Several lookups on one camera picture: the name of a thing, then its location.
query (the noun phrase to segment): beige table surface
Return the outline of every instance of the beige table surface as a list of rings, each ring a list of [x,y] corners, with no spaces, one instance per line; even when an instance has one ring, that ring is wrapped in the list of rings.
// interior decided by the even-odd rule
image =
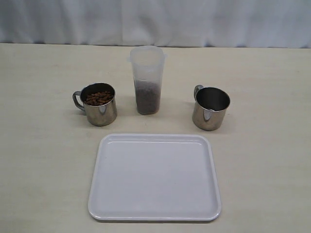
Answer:
[[[263,233],[311,229],[311,50],[164,48],[160,111],[136,112],[131,47],[0,45],[1,233]],[[116,89],[118,117],[90,125],[71,95]],[[191,121],[196,84],[222,88],[220,129]],[[212,145],[222,198],[210,224],[99,223],[87,200],[109,133],[190,133]]]

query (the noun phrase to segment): white tray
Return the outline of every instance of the white tray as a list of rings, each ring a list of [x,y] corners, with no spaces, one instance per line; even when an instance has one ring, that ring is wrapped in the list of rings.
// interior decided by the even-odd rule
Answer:
[[[108,135],[88,210],[98,220],[214,220],[221,201],[209,142],[199,135]]]

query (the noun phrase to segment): white curtain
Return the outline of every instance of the white curtain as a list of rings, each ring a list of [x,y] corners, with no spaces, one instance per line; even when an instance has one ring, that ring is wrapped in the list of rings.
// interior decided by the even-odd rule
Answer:
[[[0,0],[0,42],[311,47],[311,0]]]

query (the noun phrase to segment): stainless steel mug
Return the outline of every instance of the stainless steel mug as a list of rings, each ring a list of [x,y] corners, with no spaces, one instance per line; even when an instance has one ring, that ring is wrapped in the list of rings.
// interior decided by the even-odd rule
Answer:
[[[202,130],[218,129],[230,105],[229,95],[216,87],[197,85],[194,88],[194,99],[193,123]]]
[[[92,106],[86,103],[86,98],[88,95],[103,91],[109,91],[112,93],[113,98],[110,102],[100,106]],[[115,95],[115,89],[113,89],[113,87],[109,84],[95,83],[83,88],[82,91],[74,92],[72,94],[72,99],[74,104],[79,109],[85,111],[87,119],[92,125],[104,126],[111,124],[117,117]],[[83,106],[78,102],[77,96],[80,96]]]

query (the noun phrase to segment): clear plastic cup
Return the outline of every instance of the clear plastic cup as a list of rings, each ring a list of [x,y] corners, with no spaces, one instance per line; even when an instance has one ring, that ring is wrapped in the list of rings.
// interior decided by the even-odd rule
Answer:
[[[156,46],[131,50],[137,111],[142,115],[156,113],[160,108],[162,74],[165,54]]]

